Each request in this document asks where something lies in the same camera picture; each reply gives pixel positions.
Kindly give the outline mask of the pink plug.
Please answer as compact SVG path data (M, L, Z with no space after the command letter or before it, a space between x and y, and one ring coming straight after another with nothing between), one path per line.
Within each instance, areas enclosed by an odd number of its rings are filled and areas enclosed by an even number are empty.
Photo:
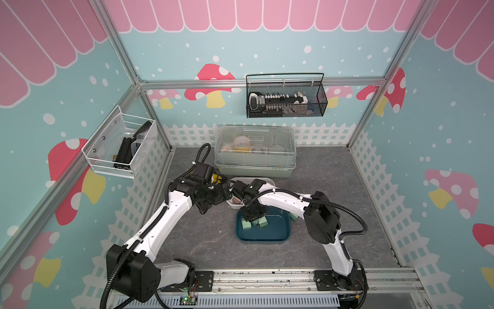
M234 205L242 205L242 204L243 204L243 202L242 202L242 200L241 200L241 199L239 199L239 198L237 198L237 197L233 196L233 197L232 197L232 204L234 204Z

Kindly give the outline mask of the teal rectangular tray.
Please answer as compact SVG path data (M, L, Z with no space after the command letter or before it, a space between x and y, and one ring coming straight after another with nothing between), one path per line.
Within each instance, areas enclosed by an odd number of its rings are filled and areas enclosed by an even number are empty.
M238 211L235 223L235 235L240 242L252 244L277 244L284 243L292 233L289 212L276 207L270 207L265 216L268 226L261 229L253 227L243 230L241 226L242 212Z

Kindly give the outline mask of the white rectangular tray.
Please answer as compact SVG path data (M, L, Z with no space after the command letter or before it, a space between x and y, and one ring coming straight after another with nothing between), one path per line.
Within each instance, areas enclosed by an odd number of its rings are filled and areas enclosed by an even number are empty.
M235 177L228 183L230 185L232 197L235 196L244 202L247 198L249 202L253 197L258 195L260 192L266 188L272 188L275 186L275 182L270 178L263 177ZM242 205L232 204L232 197L226 201L229 206L234 210L239 210Z

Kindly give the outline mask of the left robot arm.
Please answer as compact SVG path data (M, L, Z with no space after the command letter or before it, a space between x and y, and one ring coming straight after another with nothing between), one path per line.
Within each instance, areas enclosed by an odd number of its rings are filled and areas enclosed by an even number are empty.
M171 181L165 199L145 225L123 245L113 245L106 254L108 279L100 299L100 308L107 308L111 291L128 298L123 308L137 300L142 303L158 297L160 289L176 286L190 292L197 284L193 263L175 259L155 262L158 251L181 217L197 207L205 214L212 206L230 199L228 180L205 160L212 146L203 144L192 166Z

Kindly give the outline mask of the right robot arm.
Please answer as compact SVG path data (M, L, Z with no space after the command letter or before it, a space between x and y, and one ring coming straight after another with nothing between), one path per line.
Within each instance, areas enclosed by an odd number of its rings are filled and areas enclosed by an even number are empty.
M339 290L350 290L355 284L358 262L346 249L344 238L363 235L368 231L365 221L355 212L337 203L317 191L314 194L295 193L281 189L255 178L249 184L233 180L229 184L233 197L240 200L240 211L244 224L264 225L265 216L270 207L287 211L300 217L306 224L307 233L318 243L323 244L331 262L331 282ZM343 232L340 211L353 217L360 230Z

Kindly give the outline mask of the clear lidded storage box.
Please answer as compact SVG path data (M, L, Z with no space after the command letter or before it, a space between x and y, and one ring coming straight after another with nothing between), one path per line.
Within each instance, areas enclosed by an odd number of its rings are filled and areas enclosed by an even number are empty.
M288 178L296 168L295 134L286 127L223 126L214 154L224 175Z

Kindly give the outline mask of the yellow rubber glove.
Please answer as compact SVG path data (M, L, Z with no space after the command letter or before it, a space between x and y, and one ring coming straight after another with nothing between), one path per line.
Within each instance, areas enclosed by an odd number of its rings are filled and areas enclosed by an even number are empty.
M222 176L213 174L212 175L212 183L213 184L220 184L222 180Z

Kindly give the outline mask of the black object in white basket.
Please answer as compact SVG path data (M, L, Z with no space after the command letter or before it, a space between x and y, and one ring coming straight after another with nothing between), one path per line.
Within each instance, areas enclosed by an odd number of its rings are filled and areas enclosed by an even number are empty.
M124 137L117 155L114 156L114 168L131 171L131 161L141 144L144 142L146 135L151 128L152 123L144 123L132 137Z

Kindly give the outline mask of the items in black basket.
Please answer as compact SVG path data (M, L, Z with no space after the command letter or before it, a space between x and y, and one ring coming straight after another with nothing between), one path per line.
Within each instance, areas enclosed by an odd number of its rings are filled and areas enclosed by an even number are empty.
M249 94L246 112L250 118L300 117L308 111L307 98L280 94Z

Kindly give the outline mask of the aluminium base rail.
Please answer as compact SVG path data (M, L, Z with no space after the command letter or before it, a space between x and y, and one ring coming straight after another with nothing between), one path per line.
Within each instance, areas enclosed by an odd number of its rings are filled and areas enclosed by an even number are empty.
M366 269L349 290L329 270L218 269L199 273L190 292L166 288L141 303L113 292L108 308L432 308L412 268Z

